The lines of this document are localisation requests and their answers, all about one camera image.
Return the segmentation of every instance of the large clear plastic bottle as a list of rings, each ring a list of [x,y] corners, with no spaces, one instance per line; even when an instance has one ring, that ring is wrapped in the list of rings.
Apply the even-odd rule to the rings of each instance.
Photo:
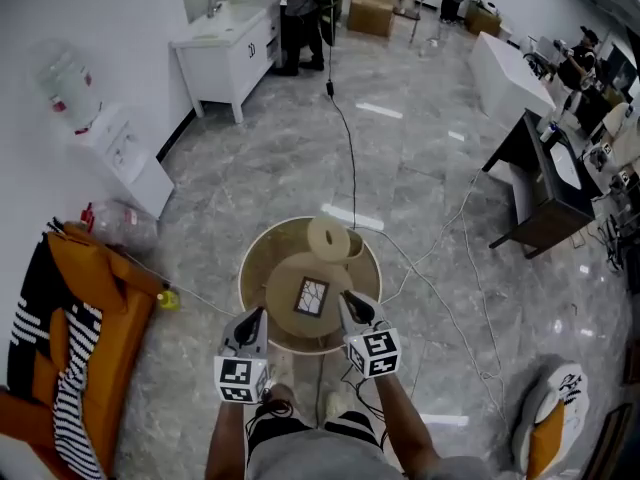
[[[87,231],[107,245],[143,253],[158,243],[156,219],[118,201],[89,203],[81,218]]]
[[[38,86],[76,134],[89,130],[102,108],[93,78],[68,41],[47,39],[31,48],[31,71]]]

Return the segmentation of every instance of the white vanity cabinet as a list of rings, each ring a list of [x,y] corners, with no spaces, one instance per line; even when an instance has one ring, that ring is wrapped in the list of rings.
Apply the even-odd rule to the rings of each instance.
[[[227,4],[171,43],[199,117],[201,101],[216,101],[230,103],[236,123],[242,122],[242,102],[274,63],[281,65],[279,2]]]

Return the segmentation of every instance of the black desk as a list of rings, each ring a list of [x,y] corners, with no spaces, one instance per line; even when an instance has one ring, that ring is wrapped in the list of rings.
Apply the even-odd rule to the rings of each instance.
[[[493,242],[494,249],[507,240],[534,247],[527,259],[550,249],[595,219],[590,199],[558,174],[540,142],[536,126],[540,117],[525,110],[500,147],[482,168],[488,172],[498,160],[511,167],[517,225]],[[573,150],[570,151],[574,164]]]

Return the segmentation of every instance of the bathroom sink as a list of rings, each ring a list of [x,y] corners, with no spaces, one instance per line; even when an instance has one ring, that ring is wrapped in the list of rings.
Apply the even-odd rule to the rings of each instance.
[[[562,178],[562,181],[580,190],[582,185],[580,184],[578,173],[576,173],[576,168],[573,165],[573,160],[567,147],[557,142],[551,148],[550,153],[556,167],[556,172],[558,176]]]
[[[223,2],[211,18],[200,16],[185,30],[174,46],[218,46],[235,43],[262,15],[264,7]]]

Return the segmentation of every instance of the black t-shirt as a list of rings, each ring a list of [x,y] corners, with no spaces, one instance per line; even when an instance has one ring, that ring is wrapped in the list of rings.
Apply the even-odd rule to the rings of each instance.
[[[578,63],[578,66],[583,68],[587,73],[591,71],[596,63],[596,55],[593,50],[585,48],[581,44],[573,47],[573,59]],[[582,76],[578,70],[573,67],[569,59],[565,60],[558,68],[558,76],[562,83],[569,89],[574,91],[580,89],[580,80]]]

